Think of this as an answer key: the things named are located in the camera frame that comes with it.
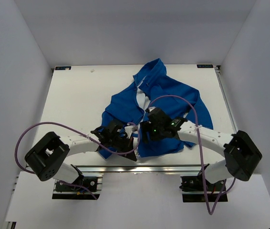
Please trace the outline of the corner label sticker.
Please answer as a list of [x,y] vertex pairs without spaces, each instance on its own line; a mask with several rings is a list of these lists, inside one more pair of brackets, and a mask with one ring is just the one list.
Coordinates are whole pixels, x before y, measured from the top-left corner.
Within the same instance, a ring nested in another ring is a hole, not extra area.
[[213,68],[212,64],[197,64],[197,68]]
[[55,71],[69,71],[71,70],[71,66],[56,66]]

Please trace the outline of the aluminium right side rail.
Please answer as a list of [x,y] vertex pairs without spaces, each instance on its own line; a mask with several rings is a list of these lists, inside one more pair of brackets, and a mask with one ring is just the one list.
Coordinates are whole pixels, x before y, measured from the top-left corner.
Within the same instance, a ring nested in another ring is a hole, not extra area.
[[238,126],[237,126],[235,118],[233,116],[231,106],[230,106],[229,101],[228,101],[228,96],[227,96],[227,93],[226,93],[226,89],[225,89],[224,84],[223,84],[222,75],[221,75],[221,65],[216,65],[214,67],[214,69],[215,69],[215,72],[216,72],[216,77],[217,77],[217,80],[218,80],[218,83],[219,83],[219,86],[220,86],[220,89],[221,89],[222,96],[224,98],[224,102],[225,102],[225,105],[226,105],[226,108],[227,108],[227,112],[228,112],[230,122],[232,124],[234,132],[236,133],[238,131]]

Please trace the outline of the aluminium rail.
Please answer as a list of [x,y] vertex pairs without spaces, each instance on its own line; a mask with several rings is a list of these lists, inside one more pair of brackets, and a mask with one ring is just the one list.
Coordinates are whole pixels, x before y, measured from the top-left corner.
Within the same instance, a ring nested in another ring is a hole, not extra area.
[[215,72],[216,72],[216,77],[217,77],[217,80],[218,80],[218,83],[219,83],[219,86],[220,86],[220,89],[221,89],[222,96],[224,98],[224,102],[225,102],[225,105],[226,105],[226,108],[227,108],[227,112],[228,112],[230,122],[232,124],[234,132],[236,133],[238,131],[238,126],[237,126],[235,118],[233,116],[231,106],[230,106],[229,101],[228,101],[228,96],[227,96],[227,93],[226,93],[226,89],[225,89],[224,84],[223,84],[222,75],[221,75],[221,65],[216,65],[214,67],[214,69],[215,69]]
[[76,166],[84,173],[198,173],[200,166]]

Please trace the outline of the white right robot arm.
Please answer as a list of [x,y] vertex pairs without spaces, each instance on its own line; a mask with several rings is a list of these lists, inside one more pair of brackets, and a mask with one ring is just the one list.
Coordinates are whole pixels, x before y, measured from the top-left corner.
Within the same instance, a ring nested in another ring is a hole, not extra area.
[[235,178],[249,181],[262,159],[262,154],[244,131],[235,134],[221,133],[177,117],[171,119],[162,109],[147,110],[147,120],[140,124],[145,143],[161,140],[179,140],[198,144],[224,157],[222,161],[209,164],[199,174],[198,186],[209,190],[220,180]]

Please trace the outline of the left corner label sticker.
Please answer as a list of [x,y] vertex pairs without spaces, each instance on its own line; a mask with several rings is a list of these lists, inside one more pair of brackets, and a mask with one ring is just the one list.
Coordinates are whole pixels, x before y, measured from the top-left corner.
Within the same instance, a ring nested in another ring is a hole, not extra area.
[[69,71],[71,70],[71,66],[56,66],[55,71]]

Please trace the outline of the right corner label sticker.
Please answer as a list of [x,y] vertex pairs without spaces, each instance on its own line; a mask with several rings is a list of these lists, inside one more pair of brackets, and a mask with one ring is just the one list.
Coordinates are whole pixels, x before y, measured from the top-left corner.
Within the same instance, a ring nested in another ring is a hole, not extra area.
[[212,64],[197,64],[197,68],[213,68]]

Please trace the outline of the aluminium front rail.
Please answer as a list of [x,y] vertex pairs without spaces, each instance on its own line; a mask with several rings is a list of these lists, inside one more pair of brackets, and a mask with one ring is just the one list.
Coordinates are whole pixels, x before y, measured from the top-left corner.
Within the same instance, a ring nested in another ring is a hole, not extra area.
[[200,166],[76,166],[84,173],[198,173]]

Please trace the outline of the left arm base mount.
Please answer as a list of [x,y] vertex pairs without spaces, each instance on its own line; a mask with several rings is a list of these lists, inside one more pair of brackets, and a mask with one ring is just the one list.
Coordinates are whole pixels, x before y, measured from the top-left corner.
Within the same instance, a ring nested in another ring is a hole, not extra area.
[[81,183],[68,185],[56,180],[52,199],[59,200],[97,200],[102,190],[103,176],[101,174],[84,175]]

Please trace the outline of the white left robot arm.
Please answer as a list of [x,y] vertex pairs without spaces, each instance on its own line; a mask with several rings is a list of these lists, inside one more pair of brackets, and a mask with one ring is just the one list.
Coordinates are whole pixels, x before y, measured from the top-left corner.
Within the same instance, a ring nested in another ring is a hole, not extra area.
[[83,135],[60,137],[49,132],[25,155],[25,161],[41,181],[51,178],[65,182],[72,190],[79,190],[84,176],[74,165],[64,163],[66,157],[109,149],[117,155],[137,161],[132,127],[124,127],[118,120],[91,131],[98,140]]

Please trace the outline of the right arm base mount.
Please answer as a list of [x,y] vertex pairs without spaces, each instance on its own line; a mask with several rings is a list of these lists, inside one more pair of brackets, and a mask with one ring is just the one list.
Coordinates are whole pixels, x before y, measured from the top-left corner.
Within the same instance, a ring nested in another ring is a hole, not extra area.
[[[224,184],[224,180],[220,180],[214,184],[206,182],[208,201],[214,203],[220,190]],[[182,192],[183,203],[203,203],[205,202],[203,183],[196,176],[181,176],[181,185],[179,189]]]

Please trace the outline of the blue zip jacket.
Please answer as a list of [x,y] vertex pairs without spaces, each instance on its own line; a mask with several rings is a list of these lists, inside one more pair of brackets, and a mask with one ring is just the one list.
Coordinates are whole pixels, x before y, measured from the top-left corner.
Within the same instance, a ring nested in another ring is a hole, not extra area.
[[183,116],[191,122],[197,120],[203,127],[213,129],[210,113],[199,91],[170,78],[161,59],[146,63],[133,76],[133,82],[128,87],[112,95],[110,104],[102,114],[101,124],[107,126],[113,119],[135,124],[146,121],[144,110],[150,102],[171,119]]

